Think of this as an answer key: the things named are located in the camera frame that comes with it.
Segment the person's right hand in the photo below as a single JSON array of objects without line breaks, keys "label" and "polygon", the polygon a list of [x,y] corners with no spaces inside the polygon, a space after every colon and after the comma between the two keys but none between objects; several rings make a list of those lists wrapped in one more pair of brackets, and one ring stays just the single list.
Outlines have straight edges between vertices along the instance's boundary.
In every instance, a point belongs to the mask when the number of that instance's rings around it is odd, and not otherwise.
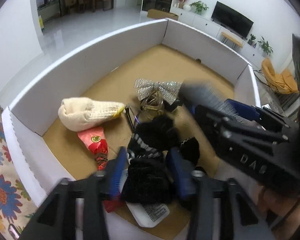
[{"label": "person's right hand", "polygon": [[279,222],[272,227],[277,235],[288,237],[300,226],[300,198],[281,196],[262,186],[257,206],[262,214],[272,211],[280,217]]}]

